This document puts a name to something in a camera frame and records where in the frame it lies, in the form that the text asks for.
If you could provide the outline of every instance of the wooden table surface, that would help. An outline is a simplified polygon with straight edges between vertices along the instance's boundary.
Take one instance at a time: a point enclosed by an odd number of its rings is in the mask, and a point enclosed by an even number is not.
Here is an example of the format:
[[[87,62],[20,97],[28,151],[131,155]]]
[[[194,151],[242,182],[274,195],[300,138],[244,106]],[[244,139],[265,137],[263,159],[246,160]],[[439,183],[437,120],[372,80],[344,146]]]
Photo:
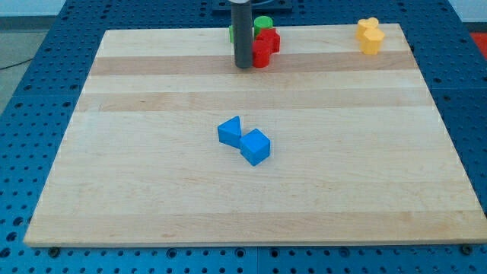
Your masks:
[[[487,220],[398,24],[279,27],[267,68],[227,29],[109,30],[24,241],[33,247],[437,244]],[[271,156],[218,143],[239,115]]]

